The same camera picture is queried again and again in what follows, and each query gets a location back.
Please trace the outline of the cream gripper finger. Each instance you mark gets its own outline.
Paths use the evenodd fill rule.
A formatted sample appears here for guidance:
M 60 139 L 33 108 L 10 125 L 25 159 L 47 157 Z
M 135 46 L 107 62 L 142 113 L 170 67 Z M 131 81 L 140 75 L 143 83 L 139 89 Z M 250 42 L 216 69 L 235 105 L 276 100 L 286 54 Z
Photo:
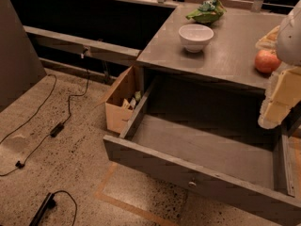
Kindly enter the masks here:
M 266 35 L 260 38 L 256 42 L 255 47 L 259 50 L 275 50 L 277 44 L 278 31 L 279 31 L 279 25 L 274 27 Z
M 291 109 L 301 102 L 301 68 L 293 67 L 269 77 L 258 124 L 273 129 L 283 122 Z

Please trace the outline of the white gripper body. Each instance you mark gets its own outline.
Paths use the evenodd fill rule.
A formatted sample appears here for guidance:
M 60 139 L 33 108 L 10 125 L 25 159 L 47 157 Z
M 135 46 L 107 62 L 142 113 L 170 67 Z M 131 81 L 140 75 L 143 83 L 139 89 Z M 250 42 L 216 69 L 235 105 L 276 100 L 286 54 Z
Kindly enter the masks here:
M 301 0 L 280 24 L 277 57 L 290 65 L 301 65 Z

